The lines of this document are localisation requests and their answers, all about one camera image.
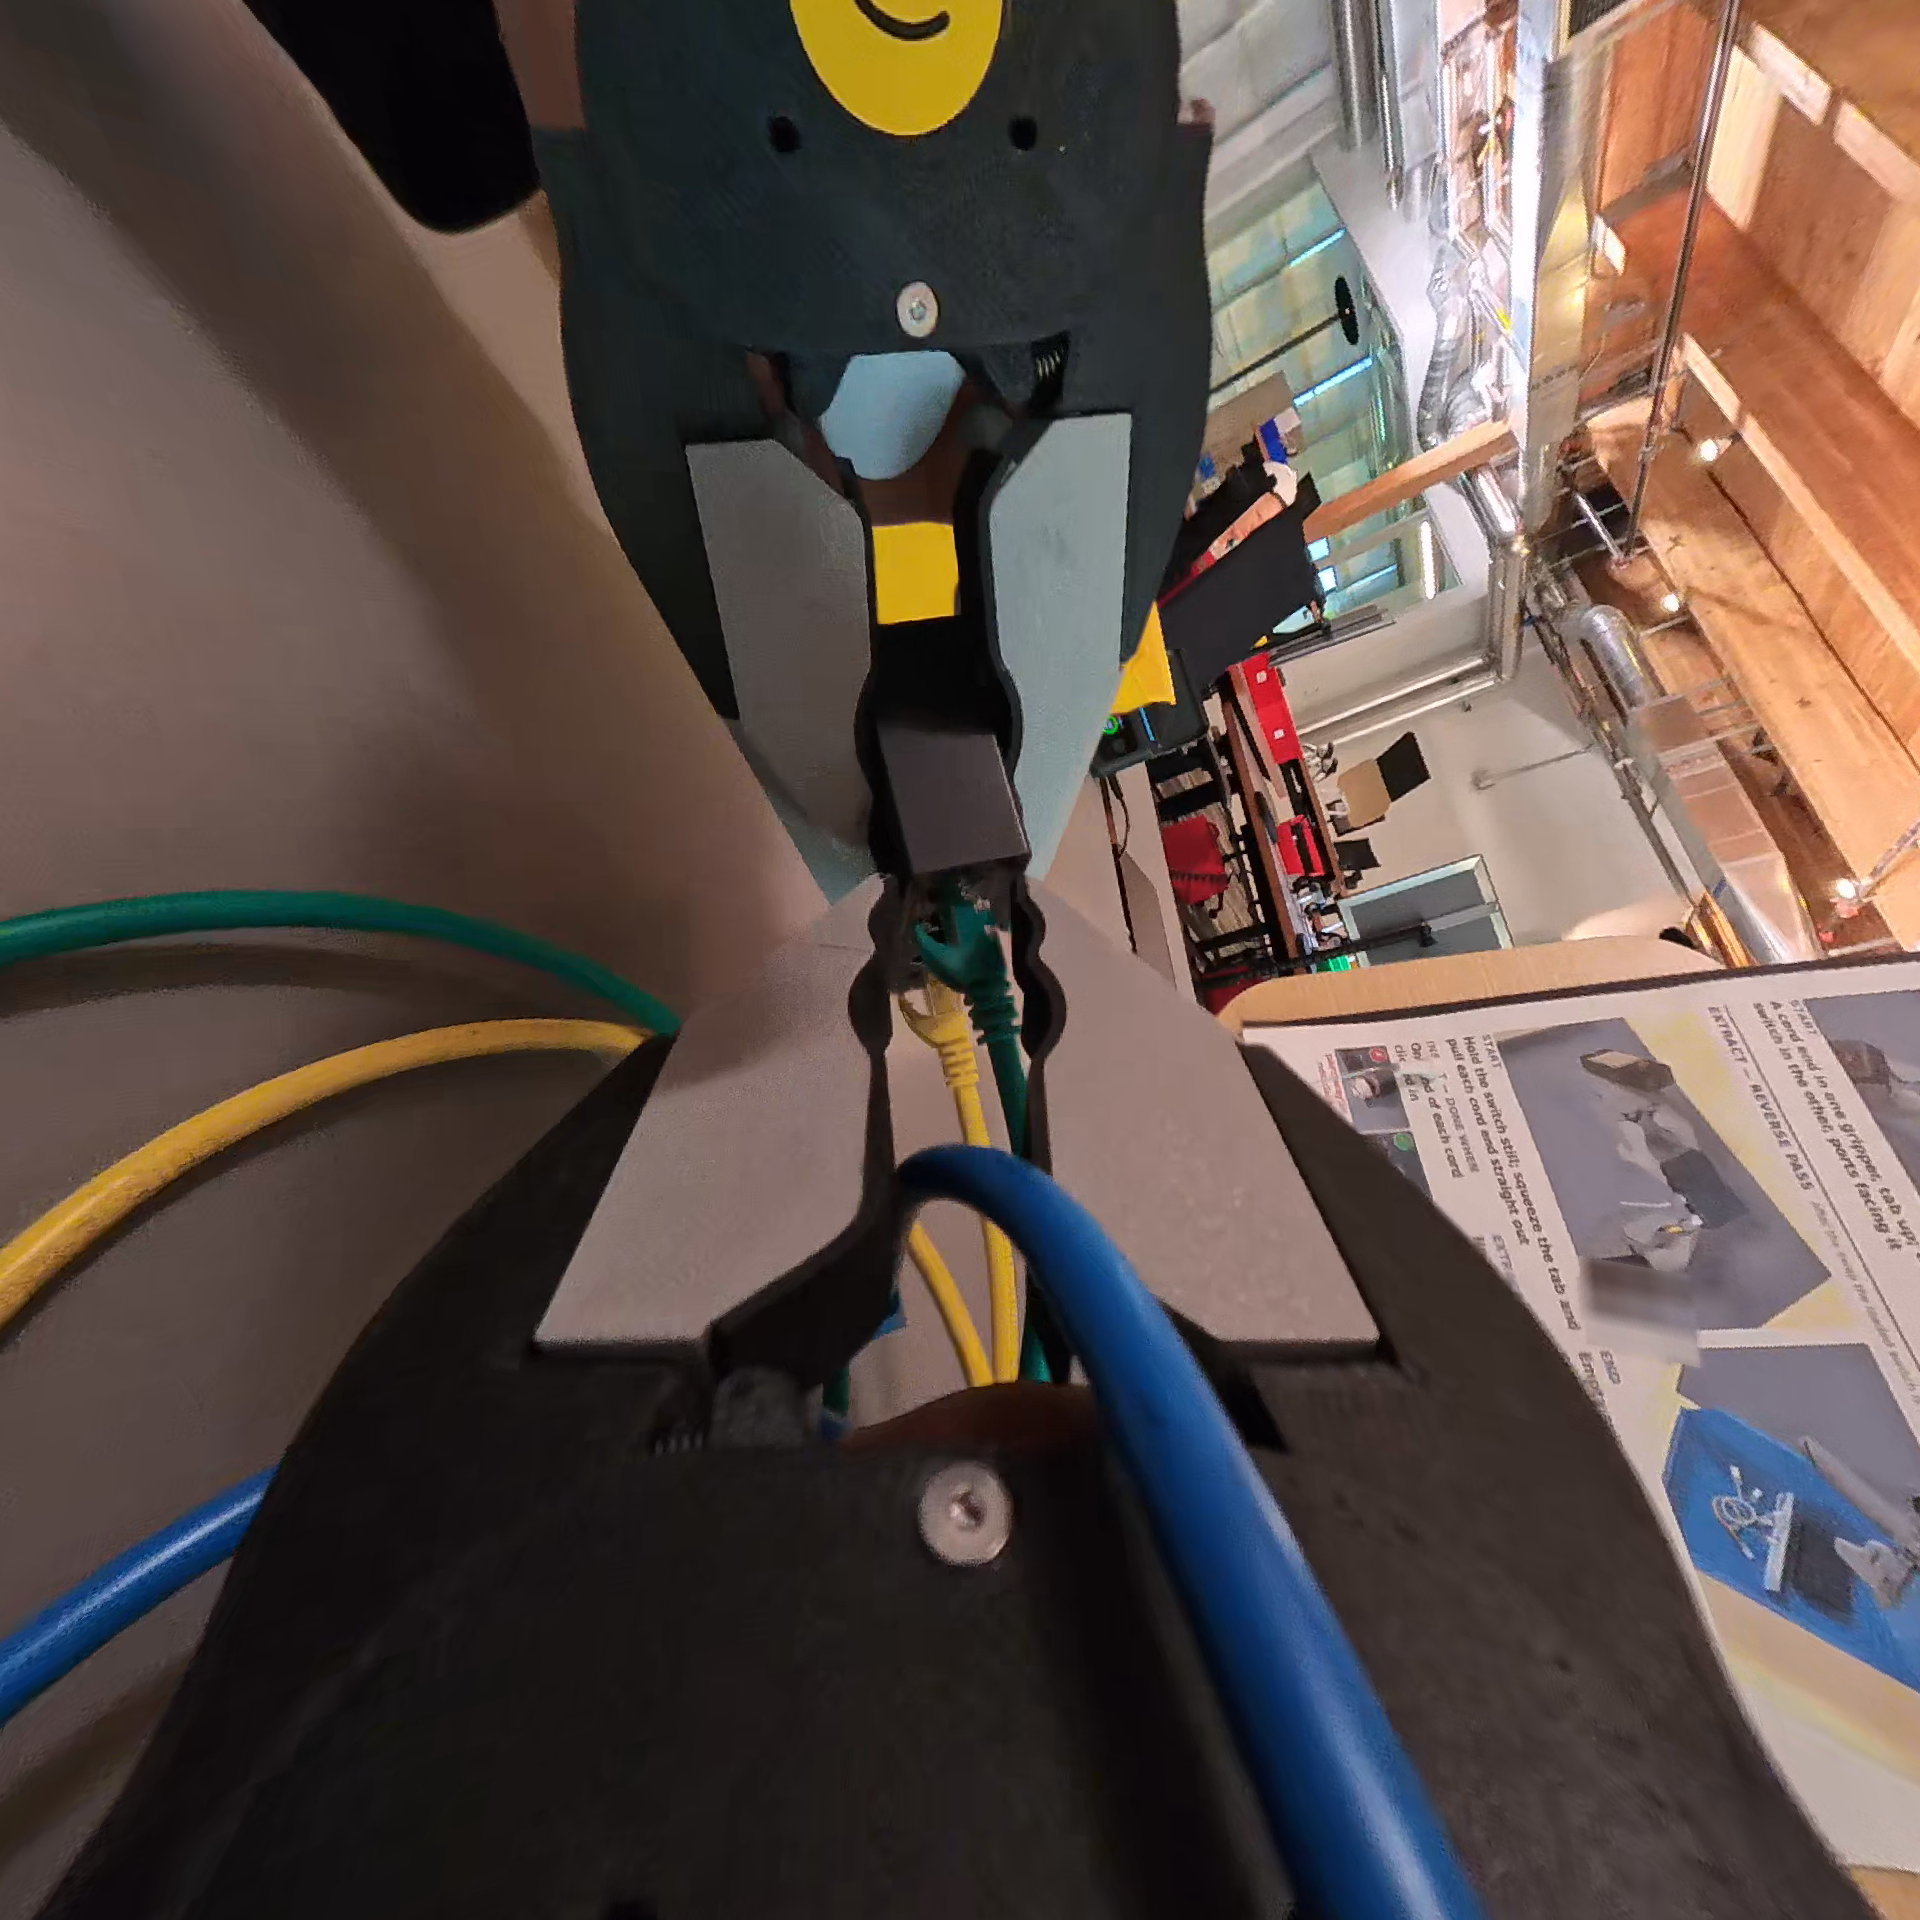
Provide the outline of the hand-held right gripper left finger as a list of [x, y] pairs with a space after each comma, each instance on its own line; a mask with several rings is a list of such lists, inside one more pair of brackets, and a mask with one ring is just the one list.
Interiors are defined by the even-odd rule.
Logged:
[[901, 1260], [887, 905], [861, 885], [686, 1019], [541, 1348], [836, 1375], [879, 1330]]

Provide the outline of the black floor lamp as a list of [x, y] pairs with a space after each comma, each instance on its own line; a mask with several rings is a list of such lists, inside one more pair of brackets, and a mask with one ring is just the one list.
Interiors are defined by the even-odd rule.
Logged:
[[1357, 299], [1354, 299], [1352, 285], [1349, 283], [1347, 277], [1336, 277], [1336, 279], [1334, 279], [1334, 283], [1333, 283], [1333, 310], [1330, 310], [1325, 318], [1316, 320], [1315, 325], [1308, 325], [1306, 329], [1302, 329], [1302, 331], [1299, 331], [1296, 334], [1284, 339], [1282, 342], [1275, 344], [1272, 349], [1269, 349], [1269, 350], [1264, 350], [1264, 352], [1261, 352], [1261, 354], [1256, 354], [1256, 356], [1244, 359], [1242, 362], [1238, 362], [1237, 367], [1233, 367], [1229, 372], [1225, 372], [1222, 376], [1219, 376], [1219, 378], [1213, 382], [1211, 400], [1213, 400], [1214, 396], [1226, 394], [1238, 380], [1244, 380], [1244, 378], [1249, 378], [1249, 376], [1252, 376], [1252, 375], [1256, 375], [1256, 372], [1267, 372], [1269, 368], [1272, 368], [1275, 364], [1278, 364], [1280, 360], [1284, 360], [1289, 354], [1295, 354], [1295, 352], [1299, 352], [1301, 349], [1306, 349], [1310, 342], [1322, 339], [1325, 334], [1329, 334], [1329, 333], [1333, 333], [1333, 331], [1339, 331], [1339, 333], [1342, 334], [1342, 339], [1347, 341], [1349, 347], [1354, 347], [1354, 344], [1361, 342], [1359, 305], [1357, 305]]

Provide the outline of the tan backing board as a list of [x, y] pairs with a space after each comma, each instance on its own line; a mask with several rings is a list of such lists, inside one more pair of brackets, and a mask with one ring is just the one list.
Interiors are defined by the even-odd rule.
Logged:
[[1357, 1023], [1497, 1001], [1594, 995], [1692, 974], [1718, 974], [1709, 954], [1646, 934], [1608, 934], [1440, 954], [1347, 973], [1262, 981], [1217, 1019], [1237, 1036], [1247, 1027]]

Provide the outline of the red plastic bin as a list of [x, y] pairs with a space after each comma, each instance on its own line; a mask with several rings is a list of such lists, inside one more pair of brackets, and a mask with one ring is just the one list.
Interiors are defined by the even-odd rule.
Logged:
[[1313, 810], [1313, 779], [1304, 764], [1280, 664], [1264, 655], [1255, 656], [1230, 666], [1229, 683], [1249, 729], [1258, 739], [1269, 782], [1278, 795], [1287, 795], [1289, 814], [1304, 816]]

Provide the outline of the person's left forearm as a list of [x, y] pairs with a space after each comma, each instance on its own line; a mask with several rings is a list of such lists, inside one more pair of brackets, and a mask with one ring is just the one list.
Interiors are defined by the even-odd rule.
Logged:
[[443, 234], [521, 211], [541, 177], [493, 3], [250, 3], [397, 206]]

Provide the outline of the black charging case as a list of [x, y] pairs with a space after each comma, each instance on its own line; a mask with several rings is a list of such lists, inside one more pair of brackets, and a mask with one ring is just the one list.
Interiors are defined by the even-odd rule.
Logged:
[[1131, 767], [1173, 755], [1188, 746], [1205, 719], [1178, 703], [1154, 703], [1124, 714], [1110, 714], [1089, 764], [1091, 779], [1117, 779]]

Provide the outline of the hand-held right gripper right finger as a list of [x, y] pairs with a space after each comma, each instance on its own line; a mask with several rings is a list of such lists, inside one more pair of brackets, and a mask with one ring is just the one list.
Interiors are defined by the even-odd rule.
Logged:
[[1378, 1324], [1233, 1034], [1048, 886], [1031, 900], [1065, 1007], [1036, 1089], [1055, 1182], [1213, 1343], [1374, 1348]]

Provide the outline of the black office chair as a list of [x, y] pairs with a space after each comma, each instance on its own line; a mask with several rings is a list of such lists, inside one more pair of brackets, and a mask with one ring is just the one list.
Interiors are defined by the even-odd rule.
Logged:
[[1250, 660], [1296, 615], [1325, 610], [1327, 592], [1306, 534], [1321, 500], [1315, 476], [1302, 475], [1280, 514], [1160, 596], [1165, 648], [1180, 658], [1195, 691], [1205, 693]]

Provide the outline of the printed instruction poster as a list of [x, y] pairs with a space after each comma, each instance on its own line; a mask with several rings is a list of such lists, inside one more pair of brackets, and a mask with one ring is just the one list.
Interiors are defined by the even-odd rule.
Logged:
[[1789, 1789], [1916, 1914], [1916, 954], [1226, 1023], [1529, 1305]]

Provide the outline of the black ethernet port box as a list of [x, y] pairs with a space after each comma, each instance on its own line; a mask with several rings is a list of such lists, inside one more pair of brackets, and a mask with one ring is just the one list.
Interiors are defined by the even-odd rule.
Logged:
[[997, 643], [971, 532], [910, 521], [869, 529], [870, 671], [854, 744], [870, 788], [870, 852], [907, 886], [1021, 868], [1015, 795], [1021, 703]]

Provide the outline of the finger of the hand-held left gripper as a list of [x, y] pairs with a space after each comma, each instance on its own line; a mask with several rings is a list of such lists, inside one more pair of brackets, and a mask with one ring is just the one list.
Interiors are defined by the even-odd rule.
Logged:
[[686, 452], [732, 675], [732, 739], [828, 903], [874, 874], [854, 722], [872, 669], [869, 540], [778, 442]]
[[1124, 413], [1021, 426], [980, 500], [990, 635], [1019, 746], [1012, 764], [1044, 878], [1091, 776], [1123, 683], [1133, 420]]

